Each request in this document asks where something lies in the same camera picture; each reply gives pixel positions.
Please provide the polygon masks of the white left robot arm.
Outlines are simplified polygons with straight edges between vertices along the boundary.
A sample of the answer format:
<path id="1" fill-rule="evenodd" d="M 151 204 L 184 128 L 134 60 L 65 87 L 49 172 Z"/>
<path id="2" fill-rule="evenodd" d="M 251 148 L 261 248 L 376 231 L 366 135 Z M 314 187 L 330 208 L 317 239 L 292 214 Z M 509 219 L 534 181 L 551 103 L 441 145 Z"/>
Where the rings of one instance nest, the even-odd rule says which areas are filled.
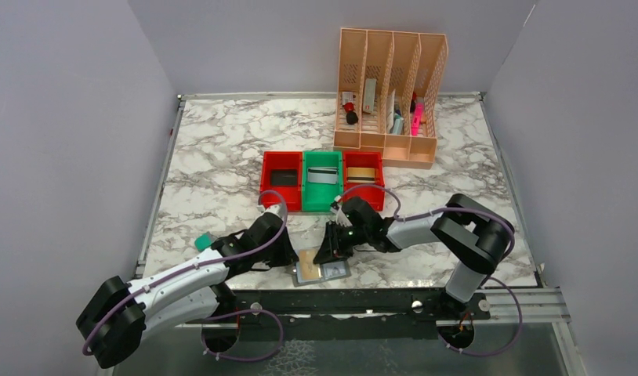
<path id="1" fill-rule="evenodd" d="M 297 261 L 281 204 L 266 209 L 246 230 L 212 240 L 192 259 L 151 277 L 105 280 L 76 320 L 82 353 L 103 369 L 131 356 L 158 332 L 209 317 L 234 299 L 226 282 L 252 270 Z"/>

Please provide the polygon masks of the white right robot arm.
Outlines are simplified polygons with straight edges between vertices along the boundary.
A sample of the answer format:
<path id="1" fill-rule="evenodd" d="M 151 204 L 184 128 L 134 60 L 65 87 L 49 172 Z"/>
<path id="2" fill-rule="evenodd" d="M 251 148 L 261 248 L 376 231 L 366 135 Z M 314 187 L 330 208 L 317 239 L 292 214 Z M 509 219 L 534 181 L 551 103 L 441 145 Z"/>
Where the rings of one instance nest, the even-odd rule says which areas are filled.
<path id="1" fill-rule="evenodd" d="M 351 197 L 334 203 L 313 262 L 348 259 L 356 246 L 397 253 L 420 244 L 442 243 L 458 264 L 444 288 L 449 300 L 465 305 L 511 253 L 512 224 L 475 200 L 457 193 L 442 207 L 409 217 L 383 217 L 367 201 Z"/>

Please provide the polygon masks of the grey card holder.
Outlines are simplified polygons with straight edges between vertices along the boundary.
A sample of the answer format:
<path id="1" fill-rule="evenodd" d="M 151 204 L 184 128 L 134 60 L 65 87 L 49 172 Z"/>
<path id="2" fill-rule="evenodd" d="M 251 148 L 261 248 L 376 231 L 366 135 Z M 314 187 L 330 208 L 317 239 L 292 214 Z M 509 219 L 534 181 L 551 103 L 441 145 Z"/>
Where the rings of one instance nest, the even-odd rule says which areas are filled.
<path id="1" fill-rule="evenodd" d="M 299 260 L 292 272 L 292 283 L 295 287 L 345 279 L 351 275 L 349 265 L 344 260 L 314 264 L 317 249 L 303 249 L 296 254 Z"/>

